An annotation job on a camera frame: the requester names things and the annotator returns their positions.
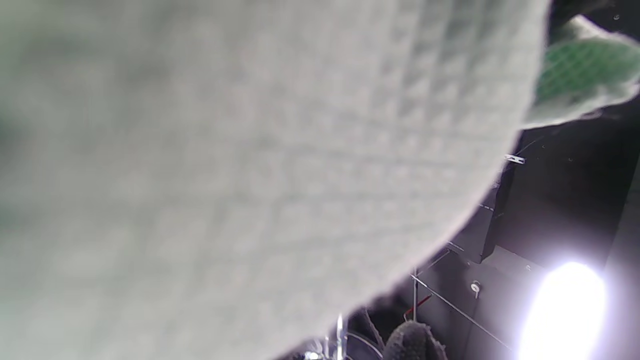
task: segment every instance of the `screw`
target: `screw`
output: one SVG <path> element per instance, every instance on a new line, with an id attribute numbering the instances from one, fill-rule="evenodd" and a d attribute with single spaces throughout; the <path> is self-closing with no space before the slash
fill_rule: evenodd
<path id="1" fill-rule="evenodd" d="M 477 281 L 472 282 L 471 291 L 473 291 L 476 294 L 476 299 L 477 299 L 478 295 L 480 294 L 480 282 L 477 282 Z"/>

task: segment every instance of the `metal wire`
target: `metal wire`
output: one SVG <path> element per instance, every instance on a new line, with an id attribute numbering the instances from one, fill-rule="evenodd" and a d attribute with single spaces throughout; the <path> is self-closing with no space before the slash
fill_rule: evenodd
<path id="1" fill-rule="evenodd" d="M 477 321 L 475 321 L 471 316 L 467 315 L 464 311 L 458 309 L 453 303 L 451 303 L 450 301 L 448 301 L 447 299 L 445 299 L 442 295 L 440 295 L 439 293 L 437 293 L 434 289 L 430 288 L 427 284 L 425 284 L 424 282 L 422 282 L 420 279 L 418 279 L 417 276 L 411 275 L 411 277 L 413 278 L 413 280 L 417 283 L 419 283 L 420 285 L 424 286 L 425 288 L 427 288 L 427 290 L 429 290 L 432 294 L 434 294 L 435 296 L 437 296 L 440 300 L 444 301 L 447 305 L 449 305 L 452 309 L 454 309 L 457 313 L 459 313 L 460 315 L 464 316 L 467 320 L 469 320 L 472 324 L 474 324 L 475 326 L 477 326 L 478 328 L 480 328 L 480 330 L 484 331 L 484 333 L 486 333 L 487 335 L 491 336 L 495 341 L 498 341 L 502 346 L 506 347 L 509 350 L 512 350 L 511 347 L 509 345 L 507 345 L 504 341 L 500 340 L 500 338 L 498 338 L 496 335 L 493 335 L 493 333 L 491 333 L 489 330 L 485 329 L 482 325 L 480 325 Z"/>

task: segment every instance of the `white fabric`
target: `white fabric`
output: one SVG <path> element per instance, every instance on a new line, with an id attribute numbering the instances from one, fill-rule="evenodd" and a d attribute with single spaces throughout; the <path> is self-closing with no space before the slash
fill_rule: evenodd
<path id="1" fill-rule="evenodd" d="M 0 3 L 0 354 L 267 360 L 322 334 L 475 209 L 546 5 Z"/>

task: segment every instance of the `gray textured cloth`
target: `gray textured cloth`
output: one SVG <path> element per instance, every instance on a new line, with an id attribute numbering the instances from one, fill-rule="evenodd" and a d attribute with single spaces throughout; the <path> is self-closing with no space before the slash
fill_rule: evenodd
<path id="1" fill-rule="evenodd" d="M 0 354 L 269 359 L 323 333 L 475 209 L 546 5 L 2 2 Z"/>

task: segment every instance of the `dark fabric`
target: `dark fabric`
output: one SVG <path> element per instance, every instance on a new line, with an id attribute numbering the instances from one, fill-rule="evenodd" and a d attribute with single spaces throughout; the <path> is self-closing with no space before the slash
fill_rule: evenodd
<path id="1" fill-rule="evenodd" d="M 383 360 L 446 360 L 444 346 L 434 339 L 430 328 L 413 321 L 400 325 L 391 334 Z"/>

